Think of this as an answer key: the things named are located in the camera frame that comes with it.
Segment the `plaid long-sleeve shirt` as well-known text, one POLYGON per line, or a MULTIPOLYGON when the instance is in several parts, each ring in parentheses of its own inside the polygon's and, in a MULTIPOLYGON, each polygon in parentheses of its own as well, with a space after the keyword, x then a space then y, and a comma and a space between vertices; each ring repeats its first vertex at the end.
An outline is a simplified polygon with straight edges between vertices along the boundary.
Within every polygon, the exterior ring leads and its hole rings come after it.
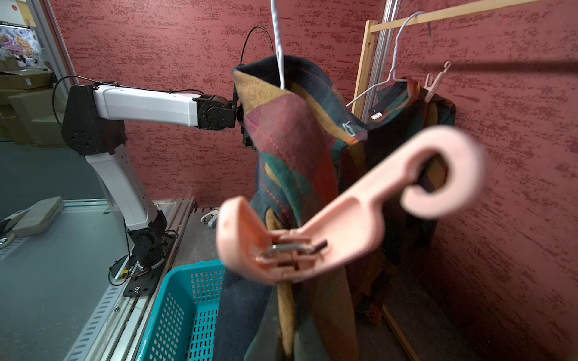
MULTIPOLYGON (((233 69, 243 126, 258 156, 251 207, 270 230, 296 229, 367 170, 367 132, 313 62, 286 56, 233 69)), ((227 270, 216 360, 357 360, 346 270, 267 286, 227 270)))

